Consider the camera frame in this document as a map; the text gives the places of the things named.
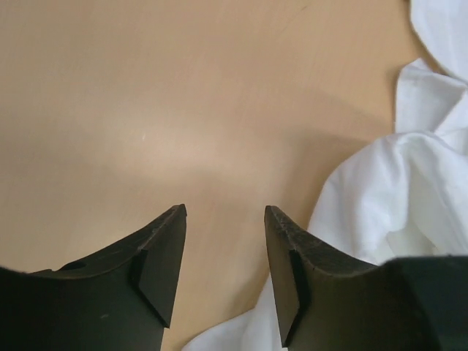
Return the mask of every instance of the cloth fold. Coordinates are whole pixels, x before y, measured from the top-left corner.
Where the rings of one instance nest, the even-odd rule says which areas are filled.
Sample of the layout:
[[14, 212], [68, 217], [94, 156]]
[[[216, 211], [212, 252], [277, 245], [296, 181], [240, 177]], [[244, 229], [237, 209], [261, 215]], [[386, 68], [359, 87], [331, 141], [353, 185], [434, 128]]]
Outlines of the cloth fold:
[[[468, 252], [468, 1], [412, 0], [413, 28], [450, 75], [417, 60], [401, 71], [395, 134], [328, 178], [308, 231], [353, 257]], [[271, 278], [256, 307], [184, 351], [280, 351]]]

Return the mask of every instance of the brown table surface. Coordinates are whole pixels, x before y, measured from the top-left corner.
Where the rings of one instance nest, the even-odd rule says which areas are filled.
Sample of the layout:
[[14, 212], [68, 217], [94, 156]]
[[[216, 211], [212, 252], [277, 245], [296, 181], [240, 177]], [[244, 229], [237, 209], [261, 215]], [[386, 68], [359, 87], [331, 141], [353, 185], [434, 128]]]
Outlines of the brown table surface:
[[0, 264], [58, 268], [186, 203], [163, 350], [254, 305], [265, 205], [306, 225], [425, 55], [404, 0], [3, 0]]

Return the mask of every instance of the black plastic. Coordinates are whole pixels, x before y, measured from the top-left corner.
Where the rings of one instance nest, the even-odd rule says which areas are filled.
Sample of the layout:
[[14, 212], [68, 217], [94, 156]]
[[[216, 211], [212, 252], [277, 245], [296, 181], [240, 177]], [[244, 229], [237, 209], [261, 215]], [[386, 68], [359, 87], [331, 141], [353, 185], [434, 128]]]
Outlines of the black plastic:
[[373, 266], [276, 207], [265, 232], [282, 343], [289, 351], [468, 350], [468, 257]]
[[0, 268], [0, 350], [159, 350], [173, 312], [184, 205], [59, 271]]

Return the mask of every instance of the tabletop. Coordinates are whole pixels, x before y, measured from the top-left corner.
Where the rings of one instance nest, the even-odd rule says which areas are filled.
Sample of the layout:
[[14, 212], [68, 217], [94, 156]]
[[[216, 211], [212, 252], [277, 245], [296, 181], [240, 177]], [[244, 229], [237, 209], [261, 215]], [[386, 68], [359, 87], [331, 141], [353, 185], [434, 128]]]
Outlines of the tabletop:
[[58, 268], [188, 211], [163, 350], [253, 307], [263, 211], [307, 225], [393, 130], [404, 0], [3, 0], [0, 264]]

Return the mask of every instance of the wooden table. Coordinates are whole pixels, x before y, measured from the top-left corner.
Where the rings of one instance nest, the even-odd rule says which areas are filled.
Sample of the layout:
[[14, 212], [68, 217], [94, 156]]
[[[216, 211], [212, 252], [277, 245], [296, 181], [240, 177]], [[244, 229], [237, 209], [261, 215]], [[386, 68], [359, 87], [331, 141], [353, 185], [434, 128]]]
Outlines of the wooden table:
[[403, 0], [3, 0], [0, 264], [37, 271], [186, 203], [163, 350], [254, 305], [263, 211], [306, 225], [424, 55]]

